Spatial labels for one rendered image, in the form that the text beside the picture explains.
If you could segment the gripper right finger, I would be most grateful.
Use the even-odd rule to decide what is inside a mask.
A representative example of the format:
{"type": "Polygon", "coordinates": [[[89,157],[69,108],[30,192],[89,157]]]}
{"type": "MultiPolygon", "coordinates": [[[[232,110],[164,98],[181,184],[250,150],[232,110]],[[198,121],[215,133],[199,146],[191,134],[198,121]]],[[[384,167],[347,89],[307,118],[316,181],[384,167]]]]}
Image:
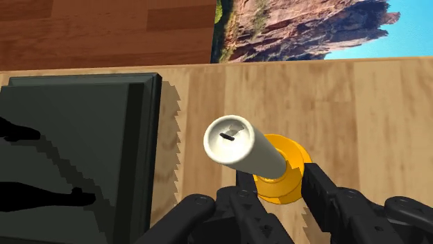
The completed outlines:
{"type": "Polygon", "coordinates": [[[302,197],[330,244],[433,244],[433,208],[405,196],[371,202],[306,163],[302,197]]]}

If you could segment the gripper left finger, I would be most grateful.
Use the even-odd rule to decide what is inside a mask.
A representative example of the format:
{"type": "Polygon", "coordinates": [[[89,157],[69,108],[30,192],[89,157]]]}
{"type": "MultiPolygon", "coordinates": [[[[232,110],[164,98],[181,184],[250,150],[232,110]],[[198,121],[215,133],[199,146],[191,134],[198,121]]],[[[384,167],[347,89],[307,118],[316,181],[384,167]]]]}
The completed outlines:
{"type": "Polygon", "coordinates": [[[278,218],[265,210],[253,176],[236,172],[236,185],[216,199],[191,194],[134,244],[294,244],[278,218]]]}

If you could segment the yellow candle holder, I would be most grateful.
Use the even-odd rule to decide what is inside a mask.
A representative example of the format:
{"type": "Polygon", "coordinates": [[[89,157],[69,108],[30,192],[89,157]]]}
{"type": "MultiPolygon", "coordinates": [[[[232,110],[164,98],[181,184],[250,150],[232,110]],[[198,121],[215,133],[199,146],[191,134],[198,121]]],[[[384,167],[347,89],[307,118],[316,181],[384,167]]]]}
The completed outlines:
{"type": "Polygon", "coordinates": [[[302,198],[301,185],[305,163],[311,163],[308,152],[296,141],[278,134],[264,135],[283,156],[286,171],[277,179],[253,175],[257,195],[273,204],[289,204],[302,198]]]}

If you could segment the white candle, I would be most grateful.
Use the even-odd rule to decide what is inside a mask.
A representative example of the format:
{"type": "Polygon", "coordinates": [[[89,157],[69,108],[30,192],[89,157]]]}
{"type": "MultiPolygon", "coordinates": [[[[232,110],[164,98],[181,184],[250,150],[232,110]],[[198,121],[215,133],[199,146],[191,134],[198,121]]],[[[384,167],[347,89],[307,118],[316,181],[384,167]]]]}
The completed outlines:
{"type": "Polygon", "coordinates": [[[222,116],[208,125],[203,147],[214,162],[269,179],[286,171],[284,157],[248,120],[237,115],[222,116]]]}

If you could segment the dark green flat box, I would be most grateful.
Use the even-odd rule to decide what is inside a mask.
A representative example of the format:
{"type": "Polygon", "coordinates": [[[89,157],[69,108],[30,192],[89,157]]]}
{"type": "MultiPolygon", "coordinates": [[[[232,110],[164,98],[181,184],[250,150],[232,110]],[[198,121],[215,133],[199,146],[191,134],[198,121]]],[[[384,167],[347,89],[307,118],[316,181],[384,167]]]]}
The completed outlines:
{"type": "Polygon", "coordinates": [[[13,77],[0,116],[40,132],[0,140],[0,186],[35,207],[0,211],[0,244],[133,244],[150,223],[157,73],[13,77]]]}

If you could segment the canyon landscape wall picture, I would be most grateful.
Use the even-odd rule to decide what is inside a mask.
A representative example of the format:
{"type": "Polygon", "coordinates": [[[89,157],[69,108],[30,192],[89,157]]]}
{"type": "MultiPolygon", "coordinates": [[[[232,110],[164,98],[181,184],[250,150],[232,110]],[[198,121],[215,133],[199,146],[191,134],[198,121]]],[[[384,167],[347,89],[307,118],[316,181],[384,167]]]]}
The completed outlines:
{"type": "Polygon", "coordinates": [[[216,0],[210,61],[433,55],[433,0],[216,0]]]}

